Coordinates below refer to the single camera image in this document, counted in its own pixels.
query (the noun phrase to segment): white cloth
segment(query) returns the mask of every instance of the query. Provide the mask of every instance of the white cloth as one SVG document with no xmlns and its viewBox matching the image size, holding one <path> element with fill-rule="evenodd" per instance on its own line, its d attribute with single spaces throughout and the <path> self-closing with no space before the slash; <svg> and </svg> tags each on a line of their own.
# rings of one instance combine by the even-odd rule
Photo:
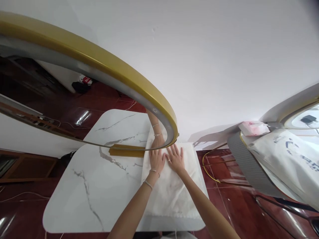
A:
<svg viewBox="0 0 319 239">
<path fill-rule="evenodd" d="M 193 236 L 189 232 L 172 232 L 166 236 L 158 236 L 153 239 L 197 239 L 197 237 Z"/>
<path fill-rule="evenodd" d="M 150 130 L 149 138 L 146 147 L 150 148 L 154 140 L 153 130 Z M 203 190 L 200 181 L 197 156 L 194 153 L 194 148 L 191 143 L 176 143 L 178 149 L 183 147 L 185 169 L 196 185 Z M 167 153 L 167 149 L 162 149 L 162 153 Z M 149 152 L 145 151 L 142 180 L 147 178 L 151 169 Z M 171 217 L 186 217 L 186 218 L 201 218 L 195 204 L 190 197 L 190 194 L 179 176 L 171 170 L 168 162 L 165 162 L 164 169 L 160 174 L 160 178 L 155 184 L 153 191 L 147 203 L 145 214 L 155 216 L 171 216 Z"/>
<path fill-rule="evenodd" d="M 278 129 L 248 148 L 307 204 L 319 210 L 319 152 L 293 133 Z"/>
</svg>

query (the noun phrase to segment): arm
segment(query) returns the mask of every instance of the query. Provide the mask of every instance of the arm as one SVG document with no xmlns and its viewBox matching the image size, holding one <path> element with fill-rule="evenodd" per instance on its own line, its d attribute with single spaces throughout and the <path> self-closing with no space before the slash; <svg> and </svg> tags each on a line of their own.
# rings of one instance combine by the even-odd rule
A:
<svg viewBox="0 0 319 239">
<path fill-rule="evenodd" d="M 165 164 L 165 154 L 161 154 L 161 150 L 149 151 L 151 169 L 146 181 L 154 187 L 159 173 L 163 170 Z M 147 202 L 149 200 L 152 189 L 146 183 L 143 183 L 129 204 L 126 206 L 119 219 L 117 219 L 112 228 L 108 239 L 132 239 L 138 224 L 143 216 Z"/>
<path fill-rule="evenodd" d="M 158 118 L 153 115 L 149 110 L 146 110 L 147 115 L 149 116 L 152 128 L 154 130 L 155 139 L 152 143 L 151 148 L 159 148 L 164 145 L 165 141 L 163 138 L 162 130 L 160 129 Z"/>
<path fill-rule="evenodd" d="M 166 155 L 166 158 L 170 167 L 179 175 L 185 184 L 212 238 L 240 239 L 228 221 L 188 175 L 184 166 L 183 148 L 181 148 L 181 152 L 179 153 L 177 146 L 174 144 L 170 149 L 167 148 L 167 151 L 168 155 Z"/>
</svg>

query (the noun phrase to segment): silver bracelet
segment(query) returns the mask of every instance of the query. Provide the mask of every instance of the silver bracelet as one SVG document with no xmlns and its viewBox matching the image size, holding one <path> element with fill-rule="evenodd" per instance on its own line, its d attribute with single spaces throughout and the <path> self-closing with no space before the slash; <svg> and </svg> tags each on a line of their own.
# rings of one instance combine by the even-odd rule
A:
<svg viewBox="0 0 319 239">
<path fill-rule="evenodd" d="M 144 183 L 146 183 L 148 186 L 150 186 L 150 188 L 152 189 L 152 191 L 153 191 L 153 187 L 152 187 L 152 185 L 151 184 L 149 184 L 147 181 L 146 181 L 146 179 L 144 180 Z"/>
<path fill-rule="evenodd" d="M 150 170 L 149 170 L 149 173 L 150 173 L 150 172 L 157 172 L 157 171 L 156 171 L 155 169 L 150 169 Z"/>
</svg>

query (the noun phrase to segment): pink tissue package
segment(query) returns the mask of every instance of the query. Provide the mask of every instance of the pink tissue package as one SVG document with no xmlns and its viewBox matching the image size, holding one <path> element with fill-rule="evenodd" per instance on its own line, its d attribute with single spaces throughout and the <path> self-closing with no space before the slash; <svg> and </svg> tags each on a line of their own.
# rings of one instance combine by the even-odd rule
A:
<svg viewBox="0 0 319 239">
<path fill-rule="evenodd" d="M 245 136 L 261 136 L 270 132 L 267 124 L 260 121 L 244 121 L 239 128 Z"/>
</svg>

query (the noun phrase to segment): mirror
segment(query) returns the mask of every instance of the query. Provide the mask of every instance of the mirror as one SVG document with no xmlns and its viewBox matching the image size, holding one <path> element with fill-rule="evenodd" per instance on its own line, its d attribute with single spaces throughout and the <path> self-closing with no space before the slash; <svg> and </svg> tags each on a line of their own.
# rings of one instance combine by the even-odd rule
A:
<svg viewBox="0 0 319 239">
<path fill-rule="evenodd" d="M 1 12 L 0 24 L 1 113 L 105 147 L 155 149 L 176 141 L 167 100 L 119 58 L 35 19 Z"/>
<path fill-rule="evenodd" d="M 291 113 L 283 120 L 288 129 L 318 129 L 319 103 L 315 102 Z"/>
</svg>

